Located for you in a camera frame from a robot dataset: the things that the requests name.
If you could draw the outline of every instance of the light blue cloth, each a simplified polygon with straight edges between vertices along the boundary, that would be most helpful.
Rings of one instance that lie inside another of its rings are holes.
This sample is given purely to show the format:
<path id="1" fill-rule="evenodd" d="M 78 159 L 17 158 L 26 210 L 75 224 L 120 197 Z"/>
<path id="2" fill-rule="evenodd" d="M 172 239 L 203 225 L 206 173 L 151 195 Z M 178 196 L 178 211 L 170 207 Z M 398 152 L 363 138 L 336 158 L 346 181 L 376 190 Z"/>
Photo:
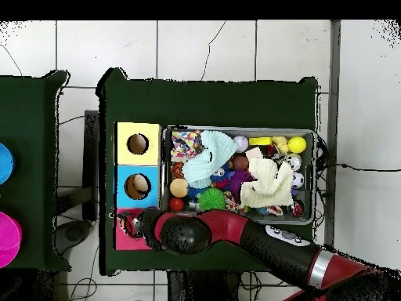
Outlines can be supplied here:
<path id="1" fill-rule="evenodd" d="M 231 158 L 238 147 L 223 132 L 205 130 L 200 139 L 205 149 L 182 166 L 184 178 L 193 188 L 210 186 L 210 176 Z"/>

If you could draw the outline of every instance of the box with hole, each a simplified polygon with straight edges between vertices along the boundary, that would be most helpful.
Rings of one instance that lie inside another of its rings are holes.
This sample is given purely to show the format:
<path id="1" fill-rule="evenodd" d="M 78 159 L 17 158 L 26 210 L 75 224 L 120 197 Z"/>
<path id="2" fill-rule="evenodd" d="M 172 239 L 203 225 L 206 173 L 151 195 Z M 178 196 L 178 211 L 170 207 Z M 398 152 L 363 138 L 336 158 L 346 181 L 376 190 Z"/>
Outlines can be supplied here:
<path id="1" fill-rule="evenodd" d="M 158 124 L 118 122 L 116 137 L 119 165 L 160 164 L 161 127 Z"/>
<path id="2" fill-rule="evenodd" d="M 159 206 L 159 168 L 157 166 L 117 166 L 117 207 Z"/>

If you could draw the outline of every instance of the yellow box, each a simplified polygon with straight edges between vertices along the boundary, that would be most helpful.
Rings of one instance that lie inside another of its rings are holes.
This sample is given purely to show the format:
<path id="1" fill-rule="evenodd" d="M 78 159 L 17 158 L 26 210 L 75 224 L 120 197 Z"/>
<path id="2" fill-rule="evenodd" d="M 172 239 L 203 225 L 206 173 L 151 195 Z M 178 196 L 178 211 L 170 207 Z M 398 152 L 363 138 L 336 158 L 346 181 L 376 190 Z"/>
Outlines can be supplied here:
<path id="1" fill-rule="evenodd" d="M 119 165 L 159 165 L 160 150 L 161 127 L 158 124 L 117 123 L 117 163 Z"/>

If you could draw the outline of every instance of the blue box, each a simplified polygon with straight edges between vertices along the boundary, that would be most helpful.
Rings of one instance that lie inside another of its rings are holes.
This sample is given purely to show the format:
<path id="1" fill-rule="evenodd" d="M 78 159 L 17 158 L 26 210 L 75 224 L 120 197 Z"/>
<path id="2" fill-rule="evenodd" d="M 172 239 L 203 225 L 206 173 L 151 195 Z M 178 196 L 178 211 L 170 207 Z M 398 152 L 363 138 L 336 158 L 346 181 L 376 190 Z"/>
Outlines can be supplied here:
<path id="1" fill-rule="evenodd" d="M 132 175 L 142 174 L 150 182 L 150 191 L 145 198 L 131 199 L 124 189 L 125 181 Z M 117 166 L 117 208 L 148 208 L 159 206 L 159 167 L 158 166 Z"/>

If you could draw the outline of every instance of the circular hole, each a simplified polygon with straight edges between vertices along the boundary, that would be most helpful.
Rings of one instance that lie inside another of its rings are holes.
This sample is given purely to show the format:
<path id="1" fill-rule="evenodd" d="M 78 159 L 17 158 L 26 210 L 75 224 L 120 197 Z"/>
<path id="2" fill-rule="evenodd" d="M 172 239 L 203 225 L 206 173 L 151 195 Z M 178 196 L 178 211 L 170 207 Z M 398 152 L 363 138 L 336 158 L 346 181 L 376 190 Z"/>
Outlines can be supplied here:
<path id="1" fill-rule="evenodd" d="M 126 179 L 124 190 L 132 200 L 143 200 L 150 192 L 150 181 L 143 174 L 133 174 Z"/>
<path id="2" fill-rule="evenodd" d="M 132 154 L 144 154 L 149 147 L 149 141 L 143 134 L 131 135 L 127 141 L 127 148 Z"/>

